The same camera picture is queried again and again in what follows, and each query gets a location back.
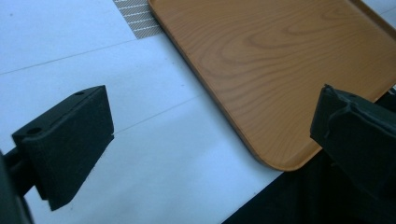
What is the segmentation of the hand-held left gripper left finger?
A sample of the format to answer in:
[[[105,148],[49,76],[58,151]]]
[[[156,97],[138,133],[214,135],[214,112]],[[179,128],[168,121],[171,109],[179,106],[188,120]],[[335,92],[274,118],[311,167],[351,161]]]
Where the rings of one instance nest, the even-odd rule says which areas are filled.
[[[104,85],[78,91],[12,134],[11,178],[35,187],[51,210],[70,203],[114,139]]]

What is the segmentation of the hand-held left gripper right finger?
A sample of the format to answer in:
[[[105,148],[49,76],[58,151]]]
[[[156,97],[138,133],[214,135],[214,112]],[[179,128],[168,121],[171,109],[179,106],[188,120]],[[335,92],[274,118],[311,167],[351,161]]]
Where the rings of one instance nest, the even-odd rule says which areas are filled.
[[[396,199],[395,110],[326,85],[310,136],[359,189]]]

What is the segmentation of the black cloth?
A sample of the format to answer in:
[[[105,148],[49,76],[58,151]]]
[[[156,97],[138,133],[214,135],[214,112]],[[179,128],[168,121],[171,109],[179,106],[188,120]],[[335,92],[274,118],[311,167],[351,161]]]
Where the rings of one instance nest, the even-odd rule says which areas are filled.
[[[396,111],[396,91],[375,104]],[[223,224],[396,224],[396,199],[359,189],[321,147],[302,168],[280,175]]]

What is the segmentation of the wooden tray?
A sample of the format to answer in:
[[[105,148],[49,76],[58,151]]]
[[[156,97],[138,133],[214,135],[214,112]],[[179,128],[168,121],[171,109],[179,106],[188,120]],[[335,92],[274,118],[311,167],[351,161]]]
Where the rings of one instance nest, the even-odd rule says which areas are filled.
[[[361,0],[148,0],[254,157],[294,171],[320,150],[323,85],[374,102],[396,85],[396,28]]]

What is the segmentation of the grey woven mat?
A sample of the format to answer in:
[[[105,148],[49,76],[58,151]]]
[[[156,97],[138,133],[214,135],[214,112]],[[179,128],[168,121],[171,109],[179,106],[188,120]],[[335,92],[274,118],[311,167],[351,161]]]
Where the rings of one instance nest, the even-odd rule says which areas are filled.
[[[163,32],[150,12],[149,0],[113,0],[113,2],[137,39]]]

